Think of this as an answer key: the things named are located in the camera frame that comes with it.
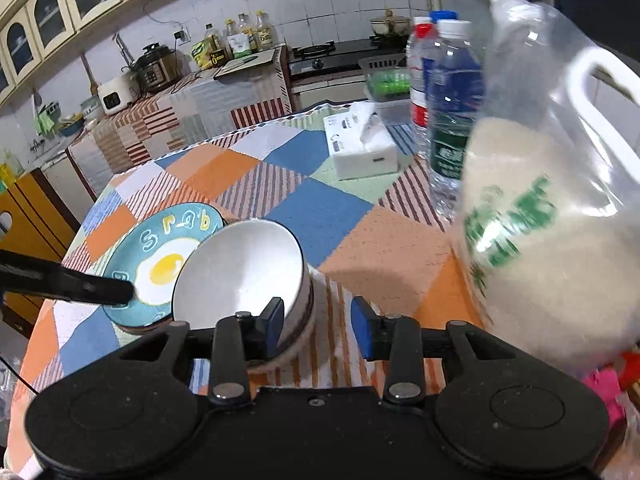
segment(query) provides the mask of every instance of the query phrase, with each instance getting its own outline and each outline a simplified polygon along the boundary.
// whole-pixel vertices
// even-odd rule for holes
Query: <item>striped tablecloth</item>
[[[325,104],[190,146],[115,176],[98,197],[63,263],[101,274],[114,248],[140,221],[171,205],[206,202],[225,219],[264,217],[286,225],[313,267],[316,328],[286,366],[254,377],[254,386],[329,388],[384,382],[380,364],[364,362],[351,331],[350,305],[362,295],[383,313],[414,316],[423,326],[446,320],[479,324],[447,237],[447,222],[428,199],[424,163],[408,126],[392,135],[399,173],[336,179],[322,118],[344,111]],[[37,390],[132,341],[97,305],[46,301],[22,374]],[[206,385],[199,361],[191,389]],[[428,389],[444,386],[439,363],[425,360]],[[12,403],[8,465],[29,479],[39,471],[24,436],[30,392]]]

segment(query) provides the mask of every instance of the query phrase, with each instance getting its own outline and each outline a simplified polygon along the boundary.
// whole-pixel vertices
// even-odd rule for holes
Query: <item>pink object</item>
[[[621,393],[618,375],[613,368],[596,370],[582,380],[583,384],[590,387],[604,401],[609,412],[609,429],[625,418],[625,409],[618,403],[616,397]]]

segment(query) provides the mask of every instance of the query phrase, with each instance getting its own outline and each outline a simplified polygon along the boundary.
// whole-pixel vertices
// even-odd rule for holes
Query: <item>gas stove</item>
[[[289,71],[292,80],[325,75],[360,68],[358,62],[371,56],[384,56],[404,52],[402,42],[381,42],[377,37],[366,40],[339,41],[294,48],[289,53]]]

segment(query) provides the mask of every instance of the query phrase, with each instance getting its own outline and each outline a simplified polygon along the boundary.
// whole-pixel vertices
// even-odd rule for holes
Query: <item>pot lid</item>
[[[136,67],[138,68],[143,68],[171,53],[168,46],[160,45],[159,43],[147,45],[143,50],[145,53],[136,61]]]
[[[404,16],[394,16],[394,12],[392,10],[385,10],[384,16],[378,16],[376,18],[371,19],[371,23],[404,23],[408,22],[409,18],[405,18]]]

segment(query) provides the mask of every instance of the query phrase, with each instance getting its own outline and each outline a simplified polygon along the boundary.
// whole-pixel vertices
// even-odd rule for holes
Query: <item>tissue box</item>
[[[329,156],[339,180],[398,171],[398,149],[385,125],[378,116],[372,116],[368,127],[367,140],[362,142],[362,128],[354,124],[351,112],[324,118]]]

